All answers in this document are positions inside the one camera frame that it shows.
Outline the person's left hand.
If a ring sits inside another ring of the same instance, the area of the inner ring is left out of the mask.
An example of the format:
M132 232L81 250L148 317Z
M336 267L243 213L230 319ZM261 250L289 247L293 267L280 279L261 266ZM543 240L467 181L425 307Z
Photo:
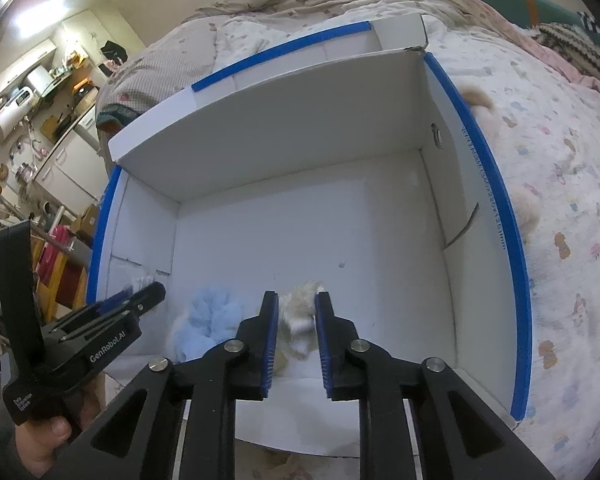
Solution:
M91 426L102 410L105 392L105 375L100 373L84 386L78 396L73 413L81 430ZM41 478L56 462L57 450L68 443L72 427L65 417L55 416L49 420L29 420L15 426L15 447L24 469L34 478Z

